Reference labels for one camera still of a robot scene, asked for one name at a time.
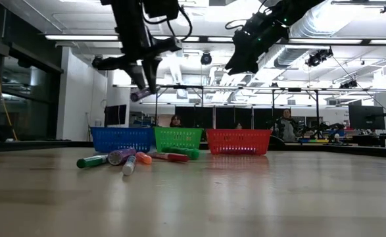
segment green marker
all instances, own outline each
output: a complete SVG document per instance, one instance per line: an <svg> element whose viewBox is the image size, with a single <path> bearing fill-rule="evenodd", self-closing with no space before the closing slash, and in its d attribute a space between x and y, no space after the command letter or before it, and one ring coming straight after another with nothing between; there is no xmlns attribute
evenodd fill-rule
<svg viewBox="0 0 386 237"><path fill-rule="evenodd" d="M162 148L162 152L188 155L191 160L197 160L200 156L200 151L198 149L189 148L164 147Z"/></svg>
<svg viewBox="0 0 386 237"><path fill-rule="evenodd" d="M108 155L96 155L93 157L78 159L76 165L81 169L86 167L95 167L106 163L107 157Z"/></svg>

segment blue basket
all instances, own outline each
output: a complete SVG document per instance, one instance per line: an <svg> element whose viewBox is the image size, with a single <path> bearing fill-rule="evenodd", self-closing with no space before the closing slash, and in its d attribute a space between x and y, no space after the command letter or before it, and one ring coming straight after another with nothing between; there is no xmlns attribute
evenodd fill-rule
<svg viewBox="0 0 386 237"><path fill-rule="evenodd" d="M134 148L148 152L153 142L152 128L91 128L93 146L98 152Z"/></svg>

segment orange marker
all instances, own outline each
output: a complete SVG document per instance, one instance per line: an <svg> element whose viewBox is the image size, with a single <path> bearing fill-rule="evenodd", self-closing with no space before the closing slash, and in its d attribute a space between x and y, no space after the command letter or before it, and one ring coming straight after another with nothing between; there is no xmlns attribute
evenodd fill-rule
<svg viewBox="0 0 386 237"><path fill-rule="evenodd" d="M143 152L137 152L135 158L143 164L150 165L152 163L152 157L144 154Z"/></svg>

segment air duct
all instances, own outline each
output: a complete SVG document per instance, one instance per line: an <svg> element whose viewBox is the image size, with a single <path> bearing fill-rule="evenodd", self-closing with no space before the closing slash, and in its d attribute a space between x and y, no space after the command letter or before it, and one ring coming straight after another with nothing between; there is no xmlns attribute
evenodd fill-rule
<svg viewBox="0 0 386 237"><path fill-rule="evenodd" d="M290 29L290 38L328 38L345 27L357 15L362 6L332 5L331 0L324 1L310 9L304 17ZM287 68L302 57L309 49L288 49L283 45L274 45L258 62L259 68Z"/></svg>

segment security camera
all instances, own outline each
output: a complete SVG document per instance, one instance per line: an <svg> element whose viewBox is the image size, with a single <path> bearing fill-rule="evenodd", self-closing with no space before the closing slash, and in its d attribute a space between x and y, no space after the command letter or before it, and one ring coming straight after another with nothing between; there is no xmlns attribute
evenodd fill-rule
<svg viewBox="0 0 386 237"><path fill-rule="evenodd" d="M204 52L203 56L201 56L200 62L202 65L209 65L210 63L212 63L212 56L210 56L210 53Z"/></svg>

